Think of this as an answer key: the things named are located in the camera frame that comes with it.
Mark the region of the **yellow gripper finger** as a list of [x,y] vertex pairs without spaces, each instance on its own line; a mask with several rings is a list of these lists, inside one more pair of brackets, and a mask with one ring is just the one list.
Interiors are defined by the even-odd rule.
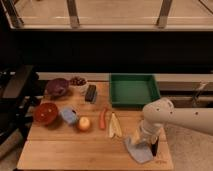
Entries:
[[133,134],[133,137],[132,137],[132,144],[133,145],[136,145],[139,143],[139,140],[140,140],[140,134],[139,134],[139,130],[135,130],[134,134]]

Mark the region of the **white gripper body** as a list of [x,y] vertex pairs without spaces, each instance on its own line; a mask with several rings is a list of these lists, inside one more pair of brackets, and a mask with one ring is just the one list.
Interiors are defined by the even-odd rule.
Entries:
[[155,144],[159,137],[161,128],[161,124],[150,123],[146,120],[142,120],[139,125],[140,141],[148,144]]

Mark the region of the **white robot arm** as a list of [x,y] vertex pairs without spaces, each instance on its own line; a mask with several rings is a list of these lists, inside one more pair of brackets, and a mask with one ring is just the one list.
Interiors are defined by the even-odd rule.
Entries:
[[131,144],[154,144],[165,123],[213,135],[213,108],[175,108],[168,98],[146,104],[143,120],[131,137]]

